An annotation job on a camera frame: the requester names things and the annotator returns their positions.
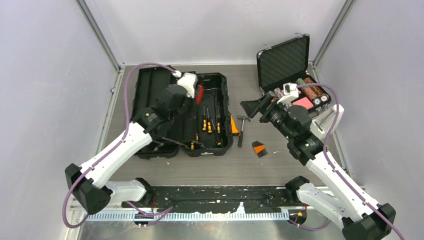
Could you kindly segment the yellow utility knife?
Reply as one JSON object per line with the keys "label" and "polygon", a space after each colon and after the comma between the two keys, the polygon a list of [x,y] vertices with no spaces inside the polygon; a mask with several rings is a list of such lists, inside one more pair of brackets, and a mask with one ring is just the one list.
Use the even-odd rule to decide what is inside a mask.
{"label": "yellow utility knife", "polygon": [[231,135],[232,136],[239,136],[241,132],[238,130],[236,121],[234,120],[233,116],[230,115],[230,125],[231,125]]}

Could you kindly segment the black plastic toolbox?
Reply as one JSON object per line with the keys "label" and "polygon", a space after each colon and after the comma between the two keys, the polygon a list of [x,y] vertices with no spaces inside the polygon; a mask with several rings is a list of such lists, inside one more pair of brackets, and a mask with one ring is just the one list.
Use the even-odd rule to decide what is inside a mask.
{"label": "black plastic toolbox", "polygon": [[[141,159],[173,158],[179,150],[189,157],[202,155],[223,156],[233,145],[231,113],[227,78],[218,72],[197,73],[197,84],[202,87],[200,100],[174,118],[165,138],[154,140],[136,153]],[[157,103],[162,91],[177,78],[162,67],[142,68],[138,71],[131,116]]]}

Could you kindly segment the small black screwdriver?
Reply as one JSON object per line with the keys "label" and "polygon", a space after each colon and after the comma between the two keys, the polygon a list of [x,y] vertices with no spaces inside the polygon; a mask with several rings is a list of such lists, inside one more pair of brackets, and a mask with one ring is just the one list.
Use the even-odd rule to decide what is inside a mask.
{"label": "small black screwdriver", "polygon": [[237,119],[242,121],[241,130],[240,130],[240,134],[239,134],[239,138],[237,142],[237,146],[241,148],[243,146],[245,122],[246,121],[251,122],[251,119],[247,116],[242,116],[242,115],[239,115]]}

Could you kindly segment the short stubby screwdriver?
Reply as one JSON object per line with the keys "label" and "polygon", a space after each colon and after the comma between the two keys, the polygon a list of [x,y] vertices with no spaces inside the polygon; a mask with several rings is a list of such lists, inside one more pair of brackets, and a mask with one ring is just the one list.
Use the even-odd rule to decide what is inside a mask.
{"label": "short stubby screwdriver", "polygon": [[191,142],[190,149],[191,150],[204,150],[204,149],[206,149],[205,145],[202,142],[200,142],[200,137],[199,137],[198,133],[196,133],[196,140]]}

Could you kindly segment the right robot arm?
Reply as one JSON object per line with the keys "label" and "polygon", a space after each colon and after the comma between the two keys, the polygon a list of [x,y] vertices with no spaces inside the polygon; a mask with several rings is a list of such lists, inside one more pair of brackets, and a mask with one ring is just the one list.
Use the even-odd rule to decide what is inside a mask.
{"label": "right robot arm", "polygon": [[285,185],[288,203],[313,207],[336,224],[347,240],[382,240],[395,229],[395,209],[371,197],[341,168],[311,131],[313,120],[305,107],[282,107],[269,94],[240,105],[249,118],[261,114],[261,123],[271,123],[288,140],[290,154],[332,192],[324,193],[300,175]]}

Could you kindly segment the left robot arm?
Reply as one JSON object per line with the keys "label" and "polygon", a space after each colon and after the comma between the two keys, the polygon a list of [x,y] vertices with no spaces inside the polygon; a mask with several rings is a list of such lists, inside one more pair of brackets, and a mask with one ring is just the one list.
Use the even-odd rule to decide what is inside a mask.
{"label": "left robot arm", "polygon": [[198,84],[170,84],[154,105],[139,110],[124,132],[100,153],[80,166],[71,163],[66,167],[68,189],[89,215],[112,203],[131,201],[148,207],[153,202],[153,189],[146,180],[111,181],[110,177],[136,152],[165,138],[175,119],[191,113],[202,94]]}

